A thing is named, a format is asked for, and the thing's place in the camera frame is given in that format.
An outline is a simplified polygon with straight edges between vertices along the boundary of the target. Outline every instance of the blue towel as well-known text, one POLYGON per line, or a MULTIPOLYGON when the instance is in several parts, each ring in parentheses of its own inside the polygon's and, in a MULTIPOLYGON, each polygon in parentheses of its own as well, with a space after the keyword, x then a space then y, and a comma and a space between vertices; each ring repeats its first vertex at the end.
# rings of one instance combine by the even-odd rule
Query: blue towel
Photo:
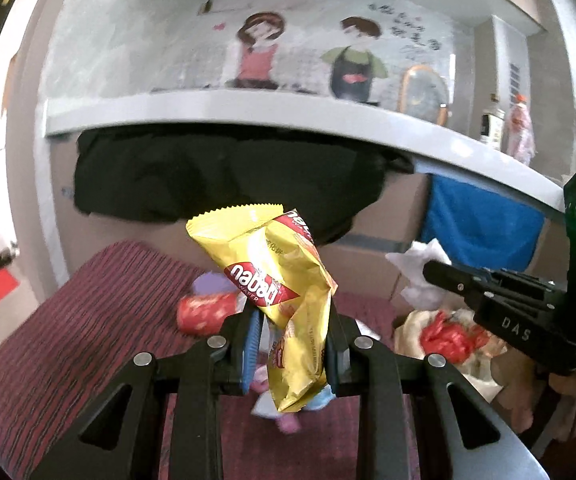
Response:
POLYGON ((543 222, 543 214, 530 206, 433 175, 421 241, 437 238, 453 262, 523 272, 543 222))

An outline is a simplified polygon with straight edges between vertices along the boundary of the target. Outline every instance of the purple object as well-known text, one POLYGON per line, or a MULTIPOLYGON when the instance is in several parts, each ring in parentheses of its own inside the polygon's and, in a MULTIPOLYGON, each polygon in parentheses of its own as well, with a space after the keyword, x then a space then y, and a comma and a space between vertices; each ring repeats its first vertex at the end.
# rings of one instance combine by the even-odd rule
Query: purple object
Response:
POLYGON ((237 286, 221 272, 206 272, 193 282, 193 294, 195 296, 236 292, 238 290, 237 286))

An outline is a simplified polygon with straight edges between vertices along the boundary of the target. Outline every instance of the white countertop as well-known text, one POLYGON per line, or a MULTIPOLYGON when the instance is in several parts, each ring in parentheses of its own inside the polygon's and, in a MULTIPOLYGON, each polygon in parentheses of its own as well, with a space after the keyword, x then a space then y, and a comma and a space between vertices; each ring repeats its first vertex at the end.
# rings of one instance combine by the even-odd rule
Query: white countertop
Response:
POLYGON ((503 184, 564 211, 563 189, 520 162, 436 124, 382 108, 290 92, 178 90, 105 99, 56 99, 46 136, 117 124, 243 123, 310 130, 392 146, 503 184))

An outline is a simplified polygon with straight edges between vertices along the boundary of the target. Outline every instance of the silver screw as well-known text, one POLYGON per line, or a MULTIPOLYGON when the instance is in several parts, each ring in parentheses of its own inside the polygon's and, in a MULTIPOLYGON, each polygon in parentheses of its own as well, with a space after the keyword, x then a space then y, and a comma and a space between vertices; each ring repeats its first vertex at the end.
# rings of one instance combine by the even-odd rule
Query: silver screw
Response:
POLYGON ((368 348, 372 348, 372 345, 372 339, 366 335, 360 335, 354 340, 354 346, 356 346, 356 348, 367 350, 368 348))
POLYGON ((223 335, 212 335, 208 338, 210 348, 223 348, 226 346, 226 338, 223 335))
POLYGON ((140 352, 132 359, 137 366, 146 366, 152 362, 152 354, 149 352, 140 352))
POLYGON ((428 363, 435 368, 443 368, 446 365, 446 358, 441 354, 428 355, 428 363))

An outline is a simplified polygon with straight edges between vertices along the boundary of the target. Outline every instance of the red snack package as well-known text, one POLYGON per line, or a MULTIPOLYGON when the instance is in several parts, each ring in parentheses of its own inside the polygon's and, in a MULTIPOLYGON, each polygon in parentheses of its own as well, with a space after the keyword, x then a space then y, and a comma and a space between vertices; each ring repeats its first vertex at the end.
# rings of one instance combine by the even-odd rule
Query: red snack package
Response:
POLYGON ((177 326, 181 332, 209 336, 219 333, 226 317, 241 312, 245 296, 240 292, 187 296, 177 306, 177 326))
POLYGON ((489 339, 479 325, 466 332, 463 325, 448 321, 446 313, 440 310, 434 321, 421 331, 419 343, 426 355, 441 354, 452 364, 461 364, 489 339))

